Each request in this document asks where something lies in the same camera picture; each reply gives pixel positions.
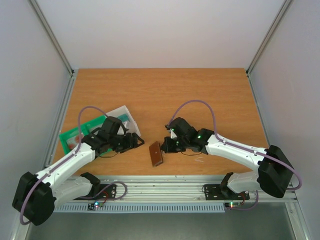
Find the brown leather card holder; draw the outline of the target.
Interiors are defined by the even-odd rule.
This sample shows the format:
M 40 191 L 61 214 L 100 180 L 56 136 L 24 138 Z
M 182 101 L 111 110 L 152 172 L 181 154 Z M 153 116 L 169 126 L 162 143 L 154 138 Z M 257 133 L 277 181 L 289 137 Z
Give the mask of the brown leather card holder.
M 153 167 L 157 167 L 164 163 L 163 154 L 160 143 L 158 141 L 149 146 L 150 160 Z

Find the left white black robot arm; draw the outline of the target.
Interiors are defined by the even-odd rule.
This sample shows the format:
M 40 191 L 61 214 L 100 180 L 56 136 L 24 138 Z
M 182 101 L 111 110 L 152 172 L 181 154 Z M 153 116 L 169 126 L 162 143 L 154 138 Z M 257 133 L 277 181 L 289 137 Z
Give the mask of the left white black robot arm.
M 144 140 L 130 132 L 120 119 L 108 116 L 102 126 L 83 136 L 63 158 L 35 174 L 26 172 L 18 182 L 12 207 L 19 212 L 22 225 L 44 223 L 54 209 L 77 198 L 96 199 L 101 193 L 100 180 L 85 172 L 69 180 L 76 171 L 109 149 L 117 154 L 138 148 Z

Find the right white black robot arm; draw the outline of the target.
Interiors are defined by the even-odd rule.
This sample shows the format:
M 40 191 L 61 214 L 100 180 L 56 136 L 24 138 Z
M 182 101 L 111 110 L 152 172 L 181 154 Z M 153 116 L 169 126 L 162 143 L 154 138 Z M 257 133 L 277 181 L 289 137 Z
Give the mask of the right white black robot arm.
M 181 117 L 174 119 L 165 128 L 170 135 L 164 138 L 160 149 L 166 154 L 191 150 L 222 157 L 250 169 L 249 172 L 229 172 L 224 176 L 219 191 L 225 199 L 245 191 L 259 190 L 275 198 L 284 197 L 294 168 L 279 147 L 249 146 L 222 137 L 213 130 L 196 130 Z

